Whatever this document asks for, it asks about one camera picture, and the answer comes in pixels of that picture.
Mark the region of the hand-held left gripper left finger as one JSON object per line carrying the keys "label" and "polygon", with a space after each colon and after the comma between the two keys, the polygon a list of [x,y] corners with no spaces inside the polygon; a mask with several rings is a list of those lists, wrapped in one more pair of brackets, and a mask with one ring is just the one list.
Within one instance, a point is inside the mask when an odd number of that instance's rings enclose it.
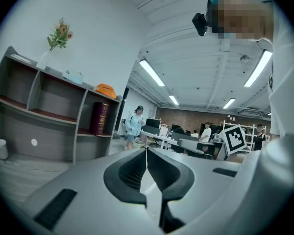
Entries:
{"label": "hand-held left gripper left finger", "polygon": [[147,207],[147,197],[141,193],[142,178],[147,169],[145,148],[131,153],[110,155],[114,159],[103,173],[103,181],[109,192],[119,201]]}

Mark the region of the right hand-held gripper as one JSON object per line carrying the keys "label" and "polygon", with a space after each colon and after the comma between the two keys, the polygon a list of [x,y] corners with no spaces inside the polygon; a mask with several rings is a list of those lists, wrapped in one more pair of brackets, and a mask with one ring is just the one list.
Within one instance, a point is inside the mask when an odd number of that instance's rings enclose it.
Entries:
{"label": "right hand-held gripper", "polygon": [[223,141],[216,156],[218,161],[243,161],[245,154],[240,151],[247,148],[245,133],[240,125],[234,125],[220,132],[219,138]]}

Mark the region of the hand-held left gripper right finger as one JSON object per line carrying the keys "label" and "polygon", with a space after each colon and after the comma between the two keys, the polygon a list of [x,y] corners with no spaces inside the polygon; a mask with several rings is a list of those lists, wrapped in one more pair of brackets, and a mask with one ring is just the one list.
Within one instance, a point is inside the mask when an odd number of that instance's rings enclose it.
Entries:
{"label": "hand-held left gripper right finger", "polygon": [[186,165],[153,148],[147,149],[147,169],[162,193],[159,227],[171,233],[185,223],[172,215],[168,202],[181,200],[192,187],[195,175]]}

